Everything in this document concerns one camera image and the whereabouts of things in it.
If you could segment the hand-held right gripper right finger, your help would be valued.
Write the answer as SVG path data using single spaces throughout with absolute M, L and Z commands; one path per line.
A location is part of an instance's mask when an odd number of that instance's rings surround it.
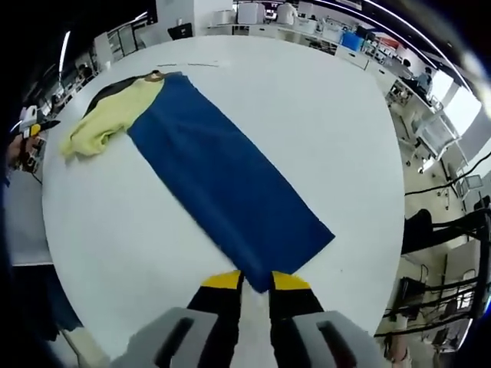
M 324 310 L 298 276 L 271 273 L 270 340 L 279 367 L 381 367 L 373 337 L 336 310 Z

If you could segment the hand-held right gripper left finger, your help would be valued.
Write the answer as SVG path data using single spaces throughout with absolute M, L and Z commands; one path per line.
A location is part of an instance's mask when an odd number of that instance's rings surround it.
M 112 367 L 229 367 L 239 340 L 241 271 L 207 278 L 186 307 L 137 331 Z

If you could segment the person's left hand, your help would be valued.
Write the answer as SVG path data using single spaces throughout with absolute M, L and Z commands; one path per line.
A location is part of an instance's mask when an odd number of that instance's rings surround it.
M 8 167 L 34 173 L 38 167 L 44 143 L 45 141 L 40 136 L 24 138 L 22 135 L 17 135 L 8 146 Z

